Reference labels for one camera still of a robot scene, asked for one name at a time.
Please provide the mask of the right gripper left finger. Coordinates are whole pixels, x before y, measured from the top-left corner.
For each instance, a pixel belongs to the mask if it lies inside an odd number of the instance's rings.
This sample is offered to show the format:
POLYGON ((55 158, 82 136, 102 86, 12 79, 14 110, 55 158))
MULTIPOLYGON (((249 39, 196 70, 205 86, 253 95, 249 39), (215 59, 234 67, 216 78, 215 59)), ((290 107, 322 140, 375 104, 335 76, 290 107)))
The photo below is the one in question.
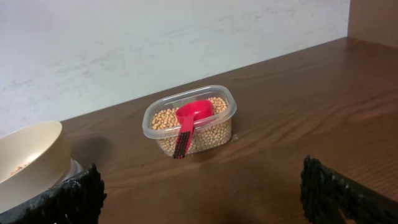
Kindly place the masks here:
POLYGON ((1 214, 10 224, 97 224, 104 200, 104 181, 90 165, 61 184, 1 214))

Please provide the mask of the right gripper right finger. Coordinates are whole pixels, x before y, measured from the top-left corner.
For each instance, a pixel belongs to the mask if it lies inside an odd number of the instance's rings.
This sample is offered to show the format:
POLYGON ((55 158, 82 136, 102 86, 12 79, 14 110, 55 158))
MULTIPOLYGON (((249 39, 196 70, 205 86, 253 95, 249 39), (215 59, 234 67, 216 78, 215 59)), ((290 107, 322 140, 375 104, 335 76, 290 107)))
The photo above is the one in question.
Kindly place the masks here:
POLYGON ((300 202, 310 223, 397 224, 397 202, 307 156, 300 202))

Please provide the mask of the red plastic measuring scoop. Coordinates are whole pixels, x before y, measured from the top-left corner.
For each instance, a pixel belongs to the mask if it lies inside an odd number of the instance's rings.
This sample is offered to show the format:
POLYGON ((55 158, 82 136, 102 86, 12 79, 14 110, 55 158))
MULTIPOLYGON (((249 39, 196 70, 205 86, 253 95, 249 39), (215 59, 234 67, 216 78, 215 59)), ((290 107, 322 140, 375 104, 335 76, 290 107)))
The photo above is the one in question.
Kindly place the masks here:
POLYGON ((191 145, 194 122, 213 115, 213 108, 209 100, 197 100, 184 105, 176 111, 176 117, 181 124, 173 158, 183 159, 191 145))

